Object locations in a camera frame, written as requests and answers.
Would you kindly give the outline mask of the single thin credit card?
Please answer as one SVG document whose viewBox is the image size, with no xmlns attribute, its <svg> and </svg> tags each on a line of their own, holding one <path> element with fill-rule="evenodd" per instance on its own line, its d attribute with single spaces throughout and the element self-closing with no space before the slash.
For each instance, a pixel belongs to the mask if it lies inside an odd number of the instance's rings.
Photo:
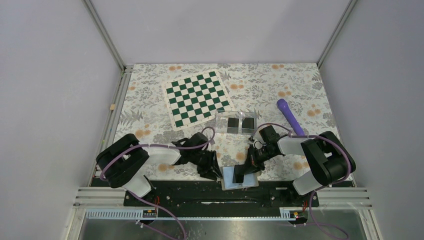
<svg viewBox="0 0 424 240">
<path fill-rule="evenodd" d="M 245 167 L 243 165 L 235 165 L 233 169 L 232 182 L 234 184 L 242 184 L 244 182 Z"/>
</svg>

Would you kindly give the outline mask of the beige leather card holder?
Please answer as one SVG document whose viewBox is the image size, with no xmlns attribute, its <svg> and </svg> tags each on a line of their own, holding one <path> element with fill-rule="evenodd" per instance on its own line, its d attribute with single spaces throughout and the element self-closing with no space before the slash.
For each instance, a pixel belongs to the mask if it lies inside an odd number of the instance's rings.
<svg viewBox="0 0 424 240">
<path fill-rule="evenodd" d="M 246 189 L 259 186 L 256 173 L 240 173 L 241 166 L 224 166 L 221 168 L 221 187 L 223 191 Z"/>
</svg>

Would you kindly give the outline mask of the black credit card stack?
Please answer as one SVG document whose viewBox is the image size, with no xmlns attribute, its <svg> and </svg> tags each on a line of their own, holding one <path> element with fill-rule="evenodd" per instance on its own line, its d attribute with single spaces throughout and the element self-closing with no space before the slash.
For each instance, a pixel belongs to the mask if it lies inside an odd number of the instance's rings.
<svg viewBox="0 0 424 240">
<path fill-rule="evenodd" d="M 241 129 L 243 132 L 253 132 L 256 129 L 256 120 L 253 117 L 245 117 L 242 120 Z"/>
<path fill-rule="evenodd" d="M 238 134 L 239 133 L 240 119 L 235 117 L 229 117 L 227 122 L 227 133 Z"/>
</svg>

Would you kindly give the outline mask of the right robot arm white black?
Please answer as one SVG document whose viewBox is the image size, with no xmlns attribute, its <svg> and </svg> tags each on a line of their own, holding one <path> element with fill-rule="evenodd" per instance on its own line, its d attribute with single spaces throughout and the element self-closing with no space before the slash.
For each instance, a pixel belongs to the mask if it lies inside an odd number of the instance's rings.
<svg viewBox="0 0 424 240">
<path fill-rule="evenodd" d="M 319 135 L 280 135 L 272 125 L 261 128 L 264 146 L 249 146 L 244 164 L 233 167 L 230 180 L 236 186 L 247 187 L 248 175 L 263 171 L 265 162 L 276 156 L 304 156 L 309 171 L 293 180 L 286 193 L 287 201 L 299 206 L 308 193 L 344 181 L 356 170 L 355 161 L 331 131 Z"/>
</svg>

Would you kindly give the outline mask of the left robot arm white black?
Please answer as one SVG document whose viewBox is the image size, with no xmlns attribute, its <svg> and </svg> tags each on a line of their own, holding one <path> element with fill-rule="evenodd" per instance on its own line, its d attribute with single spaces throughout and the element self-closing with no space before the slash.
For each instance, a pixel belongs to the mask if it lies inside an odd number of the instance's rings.
<svg viewBox="0 0 424 240">
<path fill-rule="evenodd" d="M 134 193 L 142 205 L 148 206 L 154 202 L 155 192 L 148 177 L 142 173 L 143 165 L 191 163 L 202 178 L 216 181 L 223 177 L 216 151 L 208 149 L 210 142 L 203 133 L 197 132 L 170 145 L 141 144 L 133 133 L 129 133 L 100 152 L 95 161 L 101 170 L 100 178 L 111 188 L 124 188 Z"/>
</svg>

